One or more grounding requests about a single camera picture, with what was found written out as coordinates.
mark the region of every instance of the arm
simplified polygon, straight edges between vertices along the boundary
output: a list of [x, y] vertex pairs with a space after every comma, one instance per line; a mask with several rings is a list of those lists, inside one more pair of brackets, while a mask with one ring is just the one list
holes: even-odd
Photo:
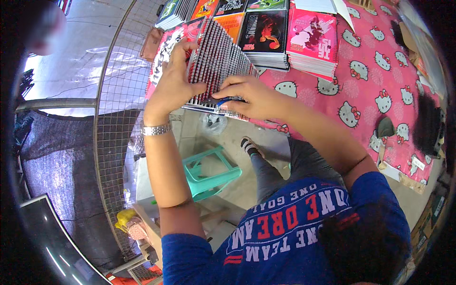
[[[206, 90], [204, 83], [190, 84], [186, 77], [185, 51], [197, 48], [183, 38], [174, 47], [170, 62], [144, 111], [144, 126], [167, 124], [169, 113], [191, 97]], [[205, 238], [184, 174], [182, 160], [171, 132], [144, 137], [147, 169], [161, 220], [162, 237], [170, 233], [188, 233]]]
[[269, 89], [254, 77], [230, 76], [214, 98], [243, 96], [247, 103], [228, 101], [221, 108], [255, 119], [281, 119], [297, 129], [339, 172], [348, 189], [362, 174], [378, 171], [366, 149], [350, 132], [295, 98]]

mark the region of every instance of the hand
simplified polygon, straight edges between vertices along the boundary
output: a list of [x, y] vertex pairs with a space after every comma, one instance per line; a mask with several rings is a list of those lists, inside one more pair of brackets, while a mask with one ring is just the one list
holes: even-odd
[[206, 91], [206, 84], [191, 84], [187, 78], [186, 51], [197, 49], [195, 42], [183, 37], [170, 55], [170, 61], [163, 63], [163, 75], [149, 99], [144, 110], [144, 125], [156, 126], [166, 124], [168, 115], [179, 109], [191, 97]]
[[296, 103], [293, 98], [268, 88], [253, 76], [229, 76], [221, 90], [212, 95], [216, 99], [242, 96], [246, 103], [228, 101], [220, 108], [236, 111], [253, 119], [283, 119], [290, 104]]

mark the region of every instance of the red letter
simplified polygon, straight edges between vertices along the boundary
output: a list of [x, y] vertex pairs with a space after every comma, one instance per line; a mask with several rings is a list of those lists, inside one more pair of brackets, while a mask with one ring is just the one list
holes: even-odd
[[296, 215], [296, 205], [293, 205], [292, 207], [288, 208], [286, 211], [285, 211], [285, 215], [286, 215], [286, 223], [288, 225], [288, 229], [292, 229], [294, 227], [296, 227], [298, 225], [298, 218], [297, 218], [297, 215]]
[[306, 199], [306, 205], [309, 204], [309, 200], [312, 200], [311, 201], [311, 209], [313, 211], [313, 213], [311, 212], [307, 212], [307, 220], [313, 220], [313, 219], [316, 219], [320, 216], [320, 214], [318, 213], [318, 211], [316, 210], [316, 201], [315, 201], [315, 197], [316, 195], [313, 194], [312, 196], [310, 196], [309, 198]]
[[274, 220], [274, 224], [272, 225], [272, 233], [274, 235], [282, 235], [285, 232], [284, 223], [282, 222], [282, 212], [277, 212], [272, 214], [271, 217]]
[[258, 233], [258, 238], [259, 239], [265, 239], [265, 238], [269, 238], [271, 235], [269, 234], [269, 229], [268, 229], [268, 216], [261, 216], [261, 217], [258, 217], [258, 222], [257, 222], [258, 225], [261, 225], [261, 229], [263, 230], [262, 233]]

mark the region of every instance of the orange notebook cover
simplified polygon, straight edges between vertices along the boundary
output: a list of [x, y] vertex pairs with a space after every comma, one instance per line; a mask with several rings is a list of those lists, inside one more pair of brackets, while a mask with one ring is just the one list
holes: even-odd
[[241, 29], [245, 13], [236, 13], [226, 16], [215, 17], [214, 20], [220, 23], [227, 33], [233, 38], [233, 43], [238, 43], [239, 30]]
[[210, 17], [214, 15], [215, 9], [218, 5], [218, 1], [219, 0], [199, 0], [190, 20], [194, 20], [204, 16]]

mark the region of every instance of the pink tablecloth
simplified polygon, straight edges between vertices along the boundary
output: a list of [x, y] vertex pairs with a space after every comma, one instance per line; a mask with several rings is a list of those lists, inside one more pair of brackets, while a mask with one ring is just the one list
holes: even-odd
[[[419, 82], [416, 68], [394, 40], [391, 20], [399, 19], [395, 8], [374, 0], [376, 12], [371, 13], [346, 4], [356, 34], [343, 18], [337, 16], [341, 43], [333, 82], [295, 69], [288, 73], [266, 70], [260, 80], [350, 128], [374, 161], [378, 159], [380, 145], [386, 144], [386, 162], [410, 178], [426, 183], [432, 161], [415, 149], [412, 130], [418, 113], [419, 88], [432, 92]], [[437, 94], [433, 96], [438, 104]], [[374, 128], [381, 116], [391, 118], [397, 128], [395, 137], [377, 138]], [[304, 139], [286, 122], [275, 124], [254, 119], [251, 122]], [[411, 165], [414, 155], [425, 164], [424, 170]]]

